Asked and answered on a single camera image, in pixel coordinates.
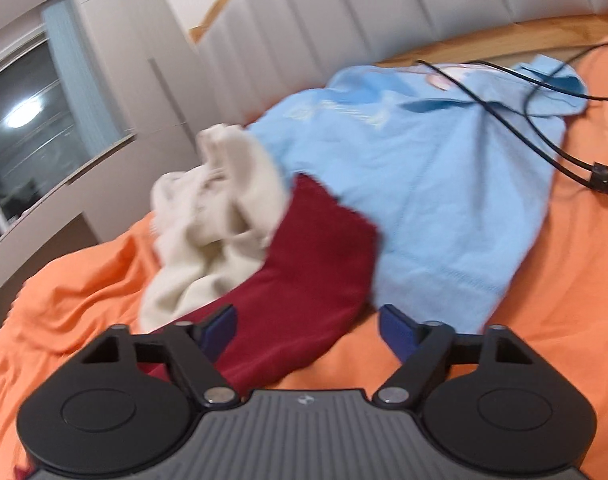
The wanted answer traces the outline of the dark red shirt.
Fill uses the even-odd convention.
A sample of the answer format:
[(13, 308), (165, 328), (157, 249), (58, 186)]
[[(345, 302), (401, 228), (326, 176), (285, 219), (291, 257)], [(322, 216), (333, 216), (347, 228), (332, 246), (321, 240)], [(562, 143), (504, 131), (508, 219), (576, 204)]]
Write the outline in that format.
[(375, 226), (300, 174), (261, 269), (183, 318), (200, 323), (234, 306), (237, 331), (215, 366), (247, 396), (315, 362), (351, 329), (369, 301), (376, 258)]

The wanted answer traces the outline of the orange bed sheet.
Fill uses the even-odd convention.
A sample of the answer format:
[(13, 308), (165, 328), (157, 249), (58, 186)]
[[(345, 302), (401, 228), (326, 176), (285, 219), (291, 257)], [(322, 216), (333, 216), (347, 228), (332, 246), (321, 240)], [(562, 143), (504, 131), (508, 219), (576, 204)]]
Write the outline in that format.
[[(608, 93), (608, 48), (588, 54), (579, 75), (590, 90)], [(241, 140), (240, 162), (251, 160), (251, 146), (261, 153), (242, 129), (226, 128), (197, 135), (206, 134), (207, 156), (215, 155), (215, 162), (206, 162), (208, 178), (226, 160), (219, 148), (232, 148), (226, 134)], [(564, 143), (608, 165), (608, 103), (590, 104), (571, 120)], [(57, 258), (24, 283), (0, 329), (0, 479), (27, 474), (16, 433), (21, 402), (110, 324), (139, 328), (144, 286), (163, 269), (159, 222), (148, 214), (112, 242)], [(399, 362), (377, 335), (374, 311), (353, 318), (351, 330), (328, 352), (269, 388), (363, 387), (374, 393)], [(584, 466), (592, 478), (608, 479), (608, 197), (555, 177), (542, 230), (490, 322), (525, 336), (588, 396), (599, 429)]]

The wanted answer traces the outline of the cream white garment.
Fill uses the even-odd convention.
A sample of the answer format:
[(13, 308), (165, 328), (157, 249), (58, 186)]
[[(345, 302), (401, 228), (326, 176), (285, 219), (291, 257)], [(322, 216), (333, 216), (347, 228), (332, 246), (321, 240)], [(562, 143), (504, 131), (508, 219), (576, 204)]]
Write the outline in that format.
[(216, 125), (197, 134), (202, 165), (170, 172), (151, 191), (161, 269), (142, 297), (146, 332), (199, 310), (255, 273), (266, 259), (290, 193), (249, 131)]

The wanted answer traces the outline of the grey window bench unit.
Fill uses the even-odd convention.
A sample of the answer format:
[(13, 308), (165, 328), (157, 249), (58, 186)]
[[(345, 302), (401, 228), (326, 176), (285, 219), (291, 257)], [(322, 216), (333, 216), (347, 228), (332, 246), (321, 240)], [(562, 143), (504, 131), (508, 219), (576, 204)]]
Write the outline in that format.
[(78, 216), (101, 243), (122, 234), (150, 210), (159, 177), (199, 162), (195, 137), (180, 126), (122, 139), (42, 197), (0, 238), (0, 288)]

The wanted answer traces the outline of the light blue sweater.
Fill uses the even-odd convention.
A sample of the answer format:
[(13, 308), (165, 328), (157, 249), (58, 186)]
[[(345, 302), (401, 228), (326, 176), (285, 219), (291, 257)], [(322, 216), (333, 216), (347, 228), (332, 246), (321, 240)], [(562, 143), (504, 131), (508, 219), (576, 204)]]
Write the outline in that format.
[(554, 58), (354, 66), (252, 122), (285, 180), (308, 174), (381, 236), (377, 306), (476, 333), (546, 218), (551, 144), (586, 87)]

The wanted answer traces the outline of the window with dark glass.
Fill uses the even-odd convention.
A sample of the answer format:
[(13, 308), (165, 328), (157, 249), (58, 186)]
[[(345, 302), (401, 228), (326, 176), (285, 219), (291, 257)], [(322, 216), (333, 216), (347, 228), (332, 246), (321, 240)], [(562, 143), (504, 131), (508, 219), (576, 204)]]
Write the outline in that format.
[(0, 70), (0, 209), (21, 218), (88, 160), (48, 42)]

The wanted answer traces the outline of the light blue curtain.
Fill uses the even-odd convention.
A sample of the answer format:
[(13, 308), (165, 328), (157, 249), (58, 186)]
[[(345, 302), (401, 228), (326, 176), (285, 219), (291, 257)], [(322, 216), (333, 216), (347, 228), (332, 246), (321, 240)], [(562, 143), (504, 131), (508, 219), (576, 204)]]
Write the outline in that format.
[(72, 0), (49, 0), (40, 15), (80, 139), (88, 155), (96, 158), (121, 142), (127, 128), (90, 51)]

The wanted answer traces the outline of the grey wardrobe cabinet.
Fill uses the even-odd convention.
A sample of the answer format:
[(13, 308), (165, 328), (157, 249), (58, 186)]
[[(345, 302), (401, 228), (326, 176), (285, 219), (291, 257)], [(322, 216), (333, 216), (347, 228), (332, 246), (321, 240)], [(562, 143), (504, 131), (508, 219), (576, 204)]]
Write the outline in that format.
[(197, 51), (166, 0), (74, 0), (91, 48), (140, 133), (191, 134), (221, 122)]

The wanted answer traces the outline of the grey padded headboard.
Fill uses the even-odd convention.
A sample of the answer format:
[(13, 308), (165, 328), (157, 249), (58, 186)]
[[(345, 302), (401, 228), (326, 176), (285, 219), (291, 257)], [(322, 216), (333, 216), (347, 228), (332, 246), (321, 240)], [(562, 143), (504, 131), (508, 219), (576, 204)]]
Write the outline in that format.
[(608, 15), (608, 0), (219, 0), (197, 40), (224, 122), (252, 122), (338, 70), (544, 18)]

